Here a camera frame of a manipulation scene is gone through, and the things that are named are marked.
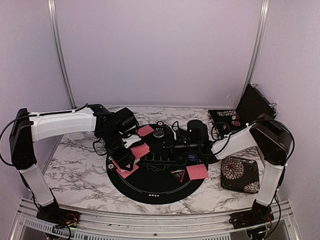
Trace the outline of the red chip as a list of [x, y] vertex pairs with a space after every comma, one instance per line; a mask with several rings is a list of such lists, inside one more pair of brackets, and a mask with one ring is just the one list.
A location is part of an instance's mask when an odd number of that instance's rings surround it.
[[163, 125], [164, 125], [164, 122], [163, 121], [158, 121], [156, 124], [157, 124], [158, 127], [162, 128]]
[[106, 167], [107, 167], [107, 170], [110, 172], [112, 172], [115, 168], [115, 166], [112, 163], [108, 164]]

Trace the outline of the red triangle all-in marker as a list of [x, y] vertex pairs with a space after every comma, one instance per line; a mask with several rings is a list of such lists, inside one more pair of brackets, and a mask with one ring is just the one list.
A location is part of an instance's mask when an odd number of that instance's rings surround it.
[[170, 172], [180, 183], [183, 182], [186, 170], [185, 169], [178, 169]]

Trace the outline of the black dealer button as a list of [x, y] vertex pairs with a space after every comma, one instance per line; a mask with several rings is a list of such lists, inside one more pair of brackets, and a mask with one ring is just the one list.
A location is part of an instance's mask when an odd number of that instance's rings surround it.
[[157, 128], [153, 132], [155, 138], [162, 138], [165, 136], [165, 130], [163, 128]]

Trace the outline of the red card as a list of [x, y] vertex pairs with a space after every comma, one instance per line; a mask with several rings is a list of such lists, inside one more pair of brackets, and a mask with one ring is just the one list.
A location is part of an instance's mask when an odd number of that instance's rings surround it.
[[207, 179], [209, 177], [207, 168], [204, 165], [188, 166], [187, 172], [190, 180]]
[[131, 171], [124, 170], [124, 169], [121, 169], [121, 168], [118, 168], [116, 171], [123, 179], [126, 179], [128, 176], [130, 176], [132, 173], [134, 173], [138, 169], [139, 169], [139, 166], [135, 164]]
[[194, 165], [193, 166], [193, 171], [196, 173], [196, 174], [205, 174], [208, 172], [207, 170], [207, 167], [205, 164], [197, 164], [197, 165]]
[[146, 143], [144, 143], [142, 145], [132, 147], [131, 151], [135, 156], [135, 159], [137, 160], [148, 154], [150, 152], [150, 147]]
[[141, 127], [138, 131], [137, 134], [140, 137], [144, 137], [147, 136], [148, 134], [154, 132], [154, 129], [150, 126], [150, 125], [145, 125], [143, 127]]

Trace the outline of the blue small blind button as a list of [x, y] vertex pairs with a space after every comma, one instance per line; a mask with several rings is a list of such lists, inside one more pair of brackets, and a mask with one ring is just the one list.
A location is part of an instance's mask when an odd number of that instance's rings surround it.
[[198, 160], [198, 156], [196, 155], [196, 154], [188, 154], [187, 155], [187, 159], [189, 160], [189, 161], [191, 161], [191, 162], [195, 162], [195, 161], [197, 161]]

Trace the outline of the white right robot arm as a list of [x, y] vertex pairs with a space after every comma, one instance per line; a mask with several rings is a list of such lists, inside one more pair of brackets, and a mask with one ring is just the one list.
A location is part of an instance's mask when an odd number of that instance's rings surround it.
[[[191, 113], [189, 109], [187, 114], [178, 112], [165, 112], [165, 114], [156, 114], [158, 119], [165, 124], [172, 124], [179, 121], [182, 128], [186, 128], [187, 121], [193, 119], [202, 120], [205, 124], [212, 126], [205, 112]], [[262, 180], [264, 172], [263, 155], [258, 147], [250, 147], [236, 152], [232, 156], [248, 158], [257, 161], [259, 169], [259, 180]], [[204, 179], [201, 186], [190, 196], [177, 201], [176, 203], [161, 203], [164, 208], [169, 210], [157, 210], [158, 214], [203, 214], [213, 212], [229, 212], [245, 208], [251, 208], [257, 194], [235, 192], [221, 187], [221, 162], [210, 164], [208, 167], [209, 178]]]

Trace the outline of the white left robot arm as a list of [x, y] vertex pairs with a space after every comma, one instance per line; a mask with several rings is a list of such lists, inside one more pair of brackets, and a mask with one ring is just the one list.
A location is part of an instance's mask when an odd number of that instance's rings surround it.
[[111, 112], [101, 104], [52, 112], [30, 112], [21, 108], [9, 126], [12, 127], [9, 135], [11, 163], [44, 208], [44, 215], [53, 223], [60, 222], [64, 215], [43, 170], [62, 136], [93, 133], [103, 141], [107, 155], [126, 170], [133, 168], [136, 159], [130, 147], [141, 141], [139, 123], [130, 109], [125, 107]]

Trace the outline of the red playing card deck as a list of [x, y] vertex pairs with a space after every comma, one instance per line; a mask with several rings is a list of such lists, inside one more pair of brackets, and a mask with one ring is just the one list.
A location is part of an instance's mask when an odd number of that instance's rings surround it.
[[134, 169], [136, 157], [132, 153], [129, 153], [120, 159], [116, 159], [112, 156], [109, 156], [108, 159], [111, 160], [118, 169], [132, 171]]

